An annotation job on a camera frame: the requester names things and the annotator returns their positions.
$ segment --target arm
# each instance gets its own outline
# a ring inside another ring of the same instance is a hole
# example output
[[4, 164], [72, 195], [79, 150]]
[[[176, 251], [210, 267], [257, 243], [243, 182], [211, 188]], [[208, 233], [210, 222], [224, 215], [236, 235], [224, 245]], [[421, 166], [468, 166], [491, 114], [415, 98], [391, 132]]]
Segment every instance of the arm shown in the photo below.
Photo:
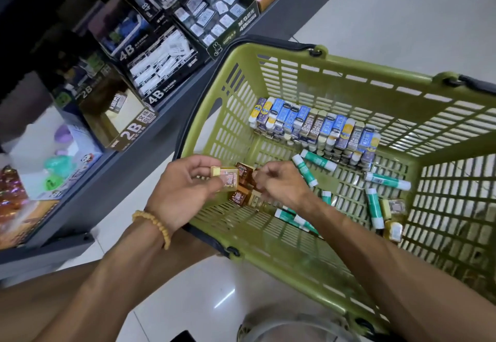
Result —
[[[193, 156], [170, 163], [162, 174], [145, 210], [156, 216], [170, 235], [224, 185], [219, 177], [204, 182], [194, 179], [209, 176], [213, 165], [220, 165], [220, 161]], [[163, 235], [156, 226], [143, 218], [136, 220], [35, 341], [114, 341], [127, 314], [136, 307], [141, 285], [163, 245]], [[163, 257], [173, 260], [173, 250], [171, 245]]]
[[268, 163], [255, 178], [319, 231], [406, 340], [494, 340], [493, 304], [328, 206], [291, 162]]

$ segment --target gray shelf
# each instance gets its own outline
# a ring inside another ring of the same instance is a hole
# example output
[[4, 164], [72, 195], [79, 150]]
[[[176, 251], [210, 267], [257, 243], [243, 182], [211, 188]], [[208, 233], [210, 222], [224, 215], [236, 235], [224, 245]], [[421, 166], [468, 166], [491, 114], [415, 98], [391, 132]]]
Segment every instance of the gray shelf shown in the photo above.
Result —
[[[276, 0], [247, 33], [288, 40], [328, 0], [305, 1], [309, 4], [303, 6], [301, 0]], [[125, 152], [106, 152], [31, 233], [23, 249], [37, 250], [53, 237], [90, 231], [169, 157], [214, 65], [207, 63], [162, 101], [156, 107], [158, 118]], [[14, 251], [0, 251], [0, 271]]]

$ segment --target black basket handle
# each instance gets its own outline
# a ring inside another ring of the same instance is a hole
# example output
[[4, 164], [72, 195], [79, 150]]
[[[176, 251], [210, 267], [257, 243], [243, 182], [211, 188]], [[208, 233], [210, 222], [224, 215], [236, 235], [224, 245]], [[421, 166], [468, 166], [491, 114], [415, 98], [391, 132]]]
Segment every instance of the black basket handle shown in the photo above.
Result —
[[229, 56], [232, 50], [234, 50], [236, 47], [242, 45], [242, 44], [247, 44], [247, 43], [256, 43], [256, 44], [262, 44], [266, 46], [271, 46], [271, 47], [277, 47], [279, 49], [284, 49], [284, 50], [290, 50], [290, 51], [304, 51], [304, 50], [310, 50], [310, 55], [314, 57], [319, 57], [322, 55], [322, 51], [319, 50], [314, 50], [315, 49], [315, 44], [303, 44], [299, 42], [289, 42], [289, 41], [284, 41], [282, 39], [276, 39], [276, 38], [268, 38], [264, 36], [258, 36], [258, 35], [246, 35], [246, 36], [241, 36], [229, 44], [229, 46], [226, 48], [225, 51], [223, 51], [223, 54], [215, 60], [215, 70], [214, 73], [212, 74], [212, 77], [208, 81], [207, 85], [205, 85], [202, 93], [200, 94], [198, 100], [196, 101], [195, 107], [191, 110], [191, 113], [189, 114], [188, 118], [186, 119], [186, 122], [184, 123], [183, 128], [179, 132], [179, 135], [177, 136], [177, 142], [176, 142], [176, 150], [174, 151], [174, 159], [176, 160], [181, 156], [181, 153], [183, 151], [184, 143], [186, 141], [186, 138], [189, 133], [189, 129], [195, 119], [196, 113], [198, 112], [200, 106], [202, 105], [202, 102], [207, 95], [208, 91], [210, 90], [210, 87], [212, 83], [215, 80], [215, 77], [217, 76], [217, 73], [219, 69], [222, 67], [224, 64], [225, 59]]
[[496, 84], [487, 81], [481, 81], [473, 77], [459, 75], [458, 78], [449, 77], [443, 80], [445, 85], [456, 88], [458, 86], [466, 86], [469, 89], [496, 95]]

